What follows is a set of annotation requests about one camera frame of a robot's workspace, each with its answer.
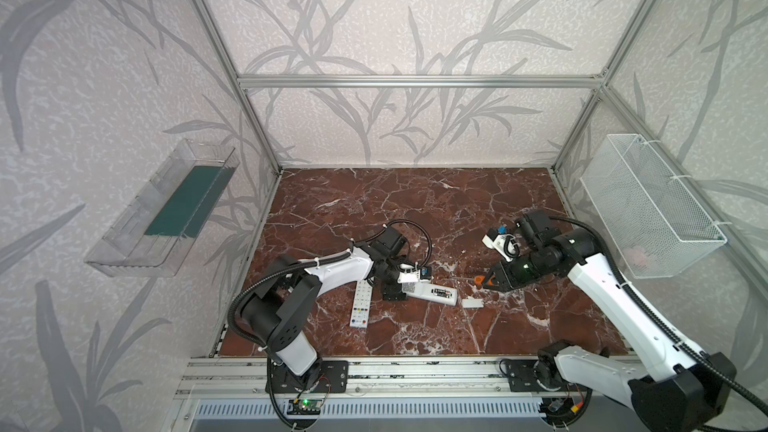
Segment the white battery cover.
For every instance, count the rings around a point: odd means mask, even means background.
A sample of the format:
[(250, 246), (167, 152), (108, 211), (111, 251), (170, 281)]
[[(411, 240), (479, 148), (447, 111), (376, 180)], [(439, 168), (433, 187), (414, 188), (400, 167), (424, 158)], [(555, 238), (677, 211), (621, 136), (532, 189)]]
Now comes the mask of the white battery cover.
[(465, 298), (462, 300), (461, 304), (465, 309), (481, 309), (484, 307), (483, 300), (476, 298)]

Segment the white remote control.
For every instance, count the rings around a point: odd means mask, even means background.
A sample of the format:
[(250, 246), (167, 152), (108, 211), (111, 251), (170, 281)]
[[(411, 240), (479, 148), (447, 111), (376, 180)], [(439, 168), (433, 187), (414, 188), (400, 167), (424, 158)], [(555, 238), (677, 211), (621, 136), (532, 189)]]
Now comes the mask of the white remote control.
[(411, 282), (401, 285), (402, 292), (408, 297), (435, 302), (448, 306), (457, 304), (457, 290), (427, 282)]

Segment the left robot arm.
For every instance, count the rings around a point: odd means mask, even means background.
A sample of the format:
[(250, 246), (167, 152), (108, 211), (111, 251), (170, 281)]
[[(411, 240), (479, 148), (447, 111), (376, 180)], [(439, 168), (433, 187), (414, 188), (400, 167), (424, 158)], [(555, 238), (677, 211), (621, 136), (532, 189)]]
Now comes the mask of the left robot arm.
[[(423, 259), (401, 253), (406, 237), (398, 224), (416, 228), (426, 240)], [(433, 242), (427, 230), (408, 219), (394, 219), (372, 236), (353, 241), (343, 251), (297, 260), (282, 255), (265, 274), (241, 291), (227, 310), (228, 330), (258, 345), (273, 364), (294, 378), (314, 382), (322, 359), (304, 333), (318, 297), (348, 283), (369, 279), (395, 284), (403, 266), (421, 271), (429, 265)]]

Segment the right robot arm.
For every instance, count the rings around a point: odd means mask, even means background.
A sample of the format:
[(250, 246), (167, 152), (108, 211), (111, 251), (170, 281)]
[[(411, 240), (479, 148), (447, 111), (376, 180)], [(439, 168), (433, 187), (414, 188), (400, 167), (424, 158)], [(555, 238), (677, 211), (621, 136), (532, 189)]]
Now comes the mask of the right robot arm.
[(570, 385), (598, 392), (631, 409), (650, 431), (709, 431), (731, 393), (761, 413), (765, 401), (736, 380), (734, 364), (709, 354), (658, 312), (618, 269), (604, 238), (570, 219), (573, 230), (557, 228), (561, 217), (536, 210), (512, 228), (489, 229), (484, 245), (502, 259), (479, 279), (483, 289), (511, 292), (547, 276), (565, 277), (600, 308), (635, 351), (630, 367), (607, 352), (589, 352), (561, 340), (539, 350), (533, 368), (540, 387)]

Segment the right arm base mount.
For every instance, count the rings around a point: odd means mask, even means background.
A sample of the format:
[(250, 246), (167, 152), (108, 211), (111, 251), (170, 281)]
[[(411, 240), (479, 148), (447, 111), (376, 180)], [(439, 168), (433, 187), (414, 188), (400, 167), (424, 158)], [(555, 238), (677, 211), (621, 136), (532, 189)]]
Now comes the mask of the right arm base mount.
[(591, 395), (591, 389), (577, 383), (566, 382), (557, 373), (539, 364), (538, 359), (502, 358), (498, 362), (501, 375), (506, 378), (511, 392), (575, 392)]

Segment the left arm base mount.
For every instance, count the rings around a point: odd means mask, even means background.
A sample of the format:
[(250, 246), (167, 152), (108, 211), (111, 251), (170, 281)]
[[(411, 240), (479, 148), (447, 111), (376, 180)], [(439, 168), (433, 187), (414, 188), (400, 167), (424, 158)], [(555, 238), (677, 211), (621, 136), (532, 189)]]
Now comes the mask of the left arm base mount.
[(294, 374), (285, 365), (268, 362), (268, 392), (289, 393), (344, 393), (347, 388), (349, 362), (317, 359), (303, 374)]

